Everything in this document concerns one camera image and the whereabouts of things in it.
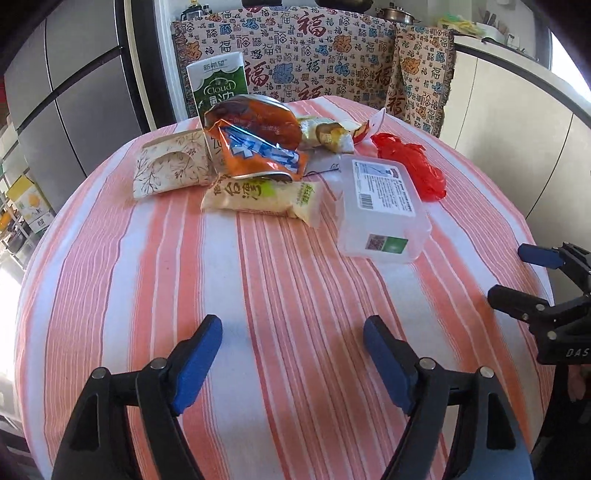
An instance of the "floral paper bag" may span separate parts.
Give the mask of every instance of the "floral paper bag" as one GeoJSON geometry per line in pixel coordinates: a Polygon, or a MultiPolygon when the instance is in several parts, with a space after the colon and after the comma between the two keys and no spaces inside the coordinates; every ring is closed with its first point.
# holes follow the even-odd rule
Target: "floral paper bag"
{"type": "Polygon", "coordinates": [[[212,178],[202,129],[167,135],[142,147],[135,169],[134,198],[209,185],[212,178]]]}

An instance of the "hand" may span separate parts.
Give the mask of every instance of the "hand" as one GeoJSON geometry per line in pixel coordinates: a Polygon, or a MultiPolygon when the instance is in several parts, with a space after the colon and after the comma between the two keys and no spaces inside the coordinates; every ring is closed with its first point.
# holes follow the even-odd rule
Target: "hand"
{"type": "Polygon", "coordinates": [[[570,401],[582,400],[587,390],[586,374],[590,365],[569,365],[568,390],[570,401]]]}

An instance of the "screw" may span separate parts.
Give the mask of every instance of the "screw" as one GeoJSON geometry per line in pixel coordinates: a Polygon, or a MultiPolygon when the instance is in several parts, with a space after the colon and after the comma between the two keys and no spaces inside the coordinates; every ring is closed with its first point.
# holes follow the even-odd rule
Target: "screw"
{"type": "Polygon", "coordinates": [[[418,361],[418,364],[421,366],[421,368],[424,368],[425,370],[433,370],[435,368],[435,360],[427,356],[421,358],[418,361]]]}
{"type": "Polygon", "coordinates": [[[480,374],[484,378],[492,378],[495,376],[495,371],[491,367],[481,367],[480,374]]]}
{"type": "Polygon", "coordinates": [[[92,378],[99,380],[101,378],[104,378],[106,374],[107,374],[107,369],[105,367],[95,368],[92,371],[92,378]]]}
{"type": "Polygon", "coordinates": [[[164,367],[166,367],[165,358],[158,357],[150,362],[150,368],[153,368],[154,370],[162,370],[164,367]]]}

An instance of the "window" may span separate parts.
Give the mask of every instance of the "window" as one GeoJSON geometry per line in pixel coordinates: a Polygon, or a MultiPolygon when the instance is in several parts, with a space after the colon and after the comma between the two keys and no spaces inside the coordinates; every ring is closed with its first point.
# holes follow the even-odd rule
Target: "window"
{"type": "Polygon", "coordinates": [[[579,95],[591,102],[591,90],[554,34],[552,34],[552,73],[567,81],[579,95]]]}

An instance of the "qr code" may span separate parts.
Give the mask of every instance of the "qr code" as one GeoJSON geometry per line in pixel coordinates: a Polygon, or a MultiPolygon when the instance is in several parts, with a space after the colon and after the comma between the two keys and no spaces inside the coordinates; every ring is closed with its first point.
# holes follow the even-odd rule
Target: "qr code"
{"type": "Polygon", "coordinates": [[[384,243],[386,243],[387,239],[388,237],[385,235],[371,234],[368,239],[368,244],[365,245],[365,249],[382,251],[382,248],[384,248],[384,243]]]}

